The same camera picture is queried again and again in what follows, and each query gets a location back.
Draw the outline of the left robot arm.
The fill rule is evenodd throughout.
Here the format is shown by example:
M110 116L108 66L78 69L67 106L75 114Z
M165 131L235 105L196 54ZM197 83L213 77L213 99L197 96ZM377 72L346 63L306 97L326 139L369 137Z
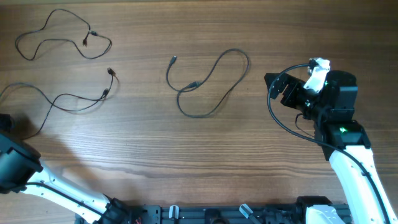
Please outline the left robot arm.
M11 135L12 117L1 115L1 193L35 195L78 215L77 223L132 223L132 212L116 198L58 176L32 146Z

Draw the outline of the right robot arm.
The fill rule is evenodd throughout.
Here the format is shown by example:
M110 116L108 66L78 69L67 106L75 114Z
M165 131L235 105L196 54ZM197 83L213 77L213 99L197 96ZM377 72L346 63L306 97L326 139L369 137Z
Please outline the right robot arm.
M299 110L313 121L314 142L322 147L345 193L354 223L397 223L397 216L379 179L371 142L353 119L358 93L356 77L329 71L317 88L287 73L267 73L269 99L282 95L281 103Z

